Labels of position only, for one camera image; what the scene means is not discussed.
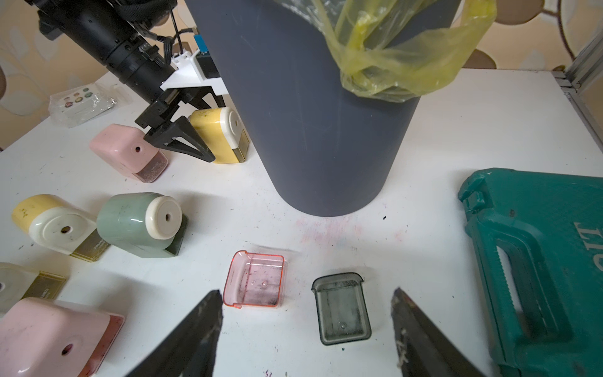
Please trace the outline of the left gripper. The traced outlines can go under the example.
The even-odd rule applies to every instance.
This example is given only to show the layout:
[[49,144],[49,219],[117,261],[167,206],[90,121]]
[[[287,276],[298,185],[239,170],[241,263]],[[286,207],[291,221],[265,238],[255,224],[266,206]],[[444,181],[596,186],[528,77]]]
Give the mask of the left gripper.
[[195,109],[210,108],[204,97],[211,93],[209,86],[166,90],[135,120],[141,128],[149,129],[144,140],[158,149],[213,163],[215,155],[189,120],[185,116],[173,120],[182,103]]

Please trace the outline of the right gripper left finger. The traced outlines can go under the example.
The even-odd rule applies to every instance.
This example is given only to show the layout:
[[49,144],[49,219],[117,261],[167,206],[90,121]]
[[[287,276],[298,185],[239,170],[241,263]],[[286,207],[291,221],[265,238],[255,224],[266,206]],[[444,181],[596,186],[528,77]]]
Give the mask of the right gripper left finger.
[[212,376],[223,322],[222,297],[209,292],[130,376]]

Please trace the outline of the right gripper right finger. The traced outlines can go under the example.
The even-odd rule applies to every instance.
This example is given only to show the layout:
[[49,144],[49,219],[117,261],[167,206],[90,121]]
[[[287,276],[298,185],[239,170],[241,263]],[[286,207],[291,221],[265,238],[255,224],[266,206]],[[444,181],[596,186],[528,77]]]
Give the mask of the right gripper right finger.
[[391,317],[401,375],[483,375],[401,288],[394,291]]

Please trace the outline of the yellow sharpener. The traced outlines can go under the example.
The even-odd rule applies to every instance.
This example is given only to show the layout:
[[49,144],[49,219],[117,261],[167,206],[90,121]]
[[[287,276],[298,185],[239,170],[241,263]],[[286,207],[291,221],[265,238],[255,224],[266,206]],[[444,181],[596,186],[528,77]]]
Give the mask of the yellow sharpener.
[[250,140],[236,110],[196,110],[188,120],[215,156],[214,164],[235,164],[247,160]]
[[38,245],[86,262],[96,262],[109,248],[97,232],[95,216],[55,195],[24,199],[11,218]]
[[2,262],[1,317],[23,298],[55,299],[67,279],[66,276]]

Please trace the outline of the pink sharpener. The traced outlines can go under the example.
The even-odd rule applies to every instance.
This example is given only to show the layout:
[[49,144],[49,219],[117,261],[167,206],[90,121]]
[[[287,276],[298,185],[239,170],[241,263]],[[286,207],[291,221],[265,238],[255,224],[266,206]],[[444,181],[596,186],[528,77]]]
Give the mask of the pink sharpener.
[[111,124],[90,141],[89,147],[123,176],[152,183],[166,170],[169,160],[144,136],[137,128]]
[[1,375],[93,376],[124,323],[120,314],[24,298],[1,319]]

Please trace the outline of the clear green-sharpener tray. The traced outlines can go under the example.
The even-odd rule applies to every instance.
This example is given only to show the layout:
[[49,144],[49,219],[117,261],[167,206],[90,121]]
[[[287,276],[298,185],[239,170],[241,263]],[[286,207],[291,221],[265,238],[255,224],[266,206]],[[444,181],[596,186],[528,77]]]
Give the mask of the clear green-sharpener tray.
[[372,336],[363,283],[362,276],[354,272],[322,276],[312,283],[323,345],[363,341]]

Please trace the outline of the pink shavings tray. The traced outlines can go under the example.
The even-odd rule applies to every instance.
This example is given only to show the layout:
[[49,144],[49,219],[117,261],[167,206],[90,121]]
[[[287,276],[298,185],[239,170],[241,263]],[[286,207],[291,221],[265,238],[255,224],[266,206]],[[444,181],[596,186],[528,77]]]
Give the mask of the pink shavings tray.
[[226,306],[277,307],[280,303],[286,261],[282,255],[237,251],[222,293]]

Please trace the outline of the green pencil sharpener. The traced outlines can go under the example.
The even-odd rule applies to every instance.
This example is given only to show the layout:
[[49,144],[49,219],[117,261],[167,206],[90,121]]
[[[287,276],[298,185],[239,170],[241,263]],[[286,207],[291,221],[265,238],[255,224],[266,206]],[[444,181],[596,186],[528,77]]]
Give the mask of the green pencil sharpener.
[[103,240],[143,259],[177,256],[187,226],[179,202],[159,193],[113,196],[97,216]]

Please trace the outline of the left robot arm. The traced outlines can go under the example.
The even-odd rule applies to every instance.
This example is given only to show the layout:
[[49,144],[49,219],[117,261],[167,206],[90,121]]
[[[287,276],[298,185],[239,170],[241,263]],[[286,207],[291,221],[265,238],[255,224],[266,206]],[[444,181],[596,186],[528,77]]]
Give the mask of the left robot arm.
[[152,32],[161,20],[174,16],[176,1],[32,1],[39,31],[49,40],[66,35],[128,86],[148,106],[135,122],[147,132],[151,145],[212,163],[215,155],[190,121],[174,114],[182,103],[207,109],[205,87],[162,89],[176,71],[172,47],[182,30],[172,36]]

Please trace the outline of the white button box in bag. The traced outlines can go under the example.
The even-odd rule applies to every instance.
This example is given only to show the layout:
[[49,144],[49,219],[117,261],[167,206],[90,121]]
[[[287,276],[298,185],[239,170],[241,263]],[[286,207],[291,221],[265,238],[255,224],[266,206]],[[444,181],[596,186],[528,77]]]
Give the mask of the white button box in bag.
[[59,126],[73,128],[114,108],[116,100],[96,83],[54,94],[50,97],[50,118]]

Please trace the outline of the grey trash bin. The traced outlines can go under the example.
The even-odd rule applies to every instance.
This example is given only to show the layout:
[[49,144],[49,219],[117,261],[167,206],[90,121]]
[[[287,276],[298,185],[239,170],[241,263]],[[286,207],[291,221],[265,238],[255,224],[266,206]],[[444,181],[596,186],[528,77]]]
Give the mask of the grey trash bin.
[[419,99],[345,90],[323,35],[274,1],[190,1],[199,34],[278,194],[348,215],[381,192]]

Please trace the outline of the green plastic tool case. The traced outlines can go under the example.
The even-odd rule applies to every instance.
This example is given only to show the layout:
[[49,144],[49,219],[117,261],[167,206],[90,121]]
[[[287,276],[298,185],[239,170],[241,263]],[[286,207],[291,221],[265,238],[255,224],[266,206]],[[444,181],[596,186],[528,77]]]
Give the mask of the green plastic tool case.
[[602,180],[491,168],[459,194],[505,376],[602,374]]

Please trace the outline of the yellow-green bin liner bag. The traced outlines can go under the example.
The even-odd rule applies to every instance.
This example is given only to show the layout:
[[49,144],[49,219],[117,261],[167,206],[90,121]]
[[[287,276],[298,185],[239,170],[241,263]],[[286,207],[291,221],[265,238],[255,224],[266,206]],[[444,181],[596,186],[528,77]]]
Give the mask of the yellow-green bin liner bag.
[[435,1],[282,1],[324,37],[345,90],[402,103],[450,84],[497,17],[494,1],[466,1],[460,22],[395,42]]

